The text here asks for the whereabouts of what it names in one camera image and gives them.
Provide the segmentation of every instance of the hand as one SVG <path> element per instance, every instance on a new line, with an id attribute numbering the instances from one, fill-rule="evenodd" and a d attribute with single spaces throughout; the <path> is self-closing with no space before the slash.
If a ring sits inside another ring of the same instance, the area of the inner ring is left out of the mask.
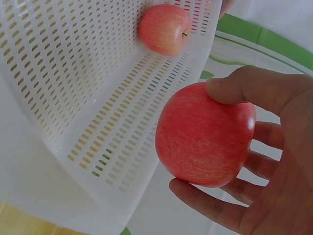
<path id="1" fill-rule="evenodd" d="M 220 18 L 228 11 L 228 9 L 232 6 L 234 0 L 223 0 Z"/>
<path id="2" fill-rule="evenodd" d="M 257 122 L 254 139 L 282 149 L 280 161 L 250 151 L 245 168 L 269 180 L 262 187 L 234 179 L 222 189 L 247 207 L 211 197 L 174 179 L 183 202 L 243 235 L 313 234 L 313 78 L 242 67 L 224 79 L 209 79 L 218 102 L 252 102 L 278 115 L 281 125 Z"/>

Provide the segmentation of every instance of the red apple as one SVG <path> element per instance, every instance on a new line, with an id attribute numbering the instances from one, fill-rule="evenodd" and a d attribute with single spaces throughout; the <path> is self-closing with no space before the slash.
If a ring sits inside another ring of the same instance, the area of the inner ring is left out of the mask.
<path id="1" fill-rule="evenodd" d="M 177 55 L 186 45 L 191 31 L 189 14 L 179 6 L 161 4 L 150 7 L 139 24 L 139 37 L 154 52 Z"/>
<path id="2" fill-rule="evenodd" d="M 216 188 L 242 168 L 256 119 L 251 103 L 214 101 L 205 83 L 187 86 L 166 103 L 156 129 L 156 151 L 175 177 Z"/>

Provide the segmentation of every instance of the fingernail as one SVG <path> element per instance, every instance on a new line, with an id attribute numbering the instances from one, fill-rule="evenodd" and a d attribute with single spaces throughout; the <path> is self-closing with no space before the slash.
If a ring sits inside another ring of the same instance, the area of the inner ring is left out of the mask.
<path id="1" fill-rule="evenodd" d="M 218 86 L 220 82 L 221 82 L 220 78 L 210 78 L 207 80 L 206 86 L 207 87 L 211 87 L 211 86 L 215 87 L 215 86 Z"/>

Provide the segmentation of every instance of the perforated basket wall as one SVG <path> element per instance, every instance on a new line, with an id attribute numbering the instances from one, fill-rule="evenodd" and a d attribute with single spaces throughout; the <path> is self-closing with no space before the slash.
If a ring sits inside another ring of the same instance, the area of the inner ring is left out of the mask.
<path id="1" fill-rule="evenodd" d="M 192 18 L 177 57 L 149 51 L 137 36 L 140 16 L 161 0 L 0 1 L 0 79 L 47 148 L 108 211 L 112 234 L 154 172 L 159 113 L 198 79 L 221 6 L 167 2 Z"/>

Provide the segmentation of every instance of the yellow surface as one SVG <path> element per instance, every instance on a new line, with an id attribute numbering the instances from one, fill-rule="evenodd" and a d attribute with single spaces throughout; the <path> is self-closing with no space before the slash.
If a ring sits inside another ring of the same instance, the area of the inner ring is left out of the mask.
<path id="1" fill-rule="evenodd" d="M 84 235 L 0 203 L 0 235 Z"/>

